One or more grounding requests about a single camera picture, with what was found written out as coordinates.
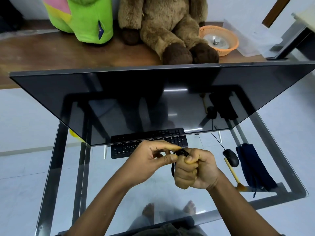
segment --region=monitor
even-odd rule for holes
[[[314,69],[311,61],[191,64],[14,72],[10,78],[95,146],[129,133],[230,129]]]

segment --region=person's left hand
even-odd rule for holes
[[[181,147],[164,140],[143,141],[134,150],[127,161],[117,171],[127,184],[132,187],[145,182],[162,166],[177,161],[177,155],[170,151],[178,151]]]

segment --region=orange plastic basket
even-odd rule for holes
[[[213,47],[216,51],[218,51],[219,56],[225,56],[238,47],[237,36],[228,29],[214,25],[206,25],[199,29],[199,37],[203,38],[207,34],[220,35],[229,43],[230,45],[229,49],[219,49]]]

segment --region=black mouse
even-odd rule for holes
[[[223,155],[227,159],[227,161],[230,163],[231,167],[237,167],[239,164],[237,155],[230,149],[226,149],[223,152]]]

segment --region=blue tag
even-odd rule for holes
[[[103,30],[103,28],[101,27],[101,25],[100,25],[100,20],[99,20],[99,39],[102,38],[103,33],[104,33],[104,30]]]

